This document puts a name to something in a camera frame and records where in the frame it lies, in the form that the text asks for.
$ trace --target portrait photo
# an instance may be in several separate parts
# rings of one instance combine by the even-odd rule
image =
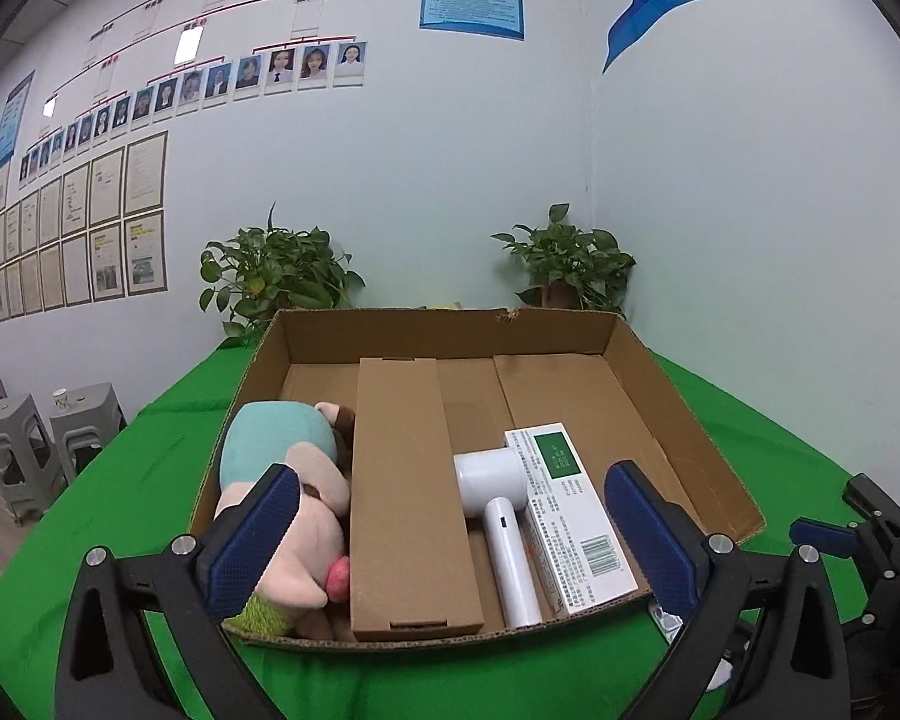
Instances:
[[[183,74],[183,87],[180,89],[180,103],[196,103],[200,99],[200,87],[203,85],[203,71],[192,70]]]
[[[230,68],[232,62],[226,65],[215,65],[207,71],[207,89],[203,93],[206,100],[225,95],[230,85]]]
[[[156,88],[154,113],[160,113],[160,111],[166,111],[169,108],[173,108],[173,98],[176,95],[176,83],[178,81],[179,78],[160,82],[160,85]]]
[[[67,127],[67,140],[63,146],[63,151],[73,151],[77,147],[77,128],[79,125],[74,122]]]
[[[240,60],[235,88],[248,89],[260,83],[260,63],[262,55],[245,56]]]
[[[91,137],[93,137],[93,114],[84,116],[80,122],[80,134],[79,138],[77,138],[77,145],[83,146],[84,143],[90,143]]]
[[[313,81],[327,78],[327,56],[329,46],[307,46],[303,50],[303,67],[300,68],[300,79]]]
[[[271,52],[266,83],[290,83],[293,81],[293,49],[277,49]]]
[[[94,127],[93,135],[95,138],[101,137],[101,135],[106,135],[108,129],[110,129],[109,105],[97,111],[97,126]]]
[[[133,120],[138,122],[149,116],[151,103],[154,100],[154,87],[149,86],[137,92],[136,103],[133,103]]]
[[[337,56],[337,66],[334,68],[334,76],[362,76],[364,74],[366,43],[341,43],[340,54]]]
[[[130,115],[130,98],[117,100],[117,104],[113,106],[113,124],[112,127],[122,127],[127,123]]]

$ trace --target green leaves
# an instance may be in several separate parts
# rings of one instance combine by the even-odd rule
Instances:
[[[636,261],[619,250],[617,239],[607,230],[584,232],[568,223],[569,211],[568,203],[550,206],[548,224],[542,229],[515,224],[514,230],[526,233],[526,241],[509,233],[490,236],[527,267],[532,286],[517,297],[539,306],[544,287],[556,285],[562,290],[560,285],[566,284],[576,290],[584,309],[621,314],[629,270]]]
[[[242,228],[226,242],[207,242],[200,254],[200,278],[213,286],[200,294],[199,307],[206,311],[216,295],[218,312],[229,312],[223,331],[231,346],[259,336],[281,308],[349,305],[348,292],[365,286],[360,274],[346,269],[351,255],[334,253],[330,233],[275,227],[275,207],[266,229]]]
[[[570,203],[562,202],[550,206],[549,217],[553,223],[564,220],[567,212],[570,210]]]

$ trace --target green tablecloth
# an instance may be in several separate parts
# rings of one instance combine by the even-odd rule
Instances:
[[[214,352],[147,406],[88,467],[21,547],[0,581],[0,680],[31,720],[53,717],[60,632],[88,549],[155,552],[187,529],[191,507],[250,351]],[[660,359],[691,410],[754,495],[766,531],[749,547],[789,553],[790,522],[852,519],[847,474],[703,379]],[[865,597],[849,562],[827,559],[843,618]],[[643,604],[554,632],[452,650],[320,655],[238,647],[288,718],[460,720],[616,718],[664,642]],[[209,717],[162,617],[151,615],[170,679],[194,718]],[[697,717],[711,717],[720,693]],[[101,717],[106,708],[101,707]]]

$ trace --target pink plush snout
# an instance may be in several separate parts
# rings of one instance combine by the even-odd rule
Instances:
[[[338,557],[327,572],[327,598],[335,604],[342,604],[350,598],[350,558]]]

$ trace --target stuffed toy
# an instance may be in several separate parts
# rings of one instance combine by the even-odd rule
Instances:
[[[340,519],[350,507],[350,486],[338,469],[338,445],[353,446],[353,410],[331,403],[295,401],[245,404],[223,442],[216,515],[239,504],[273,463],[283,461],[300,480],[300,507],[244,611],[229,620],[262,637],[295,632],[333,640],[324,608],[349,598],[350,565]]]

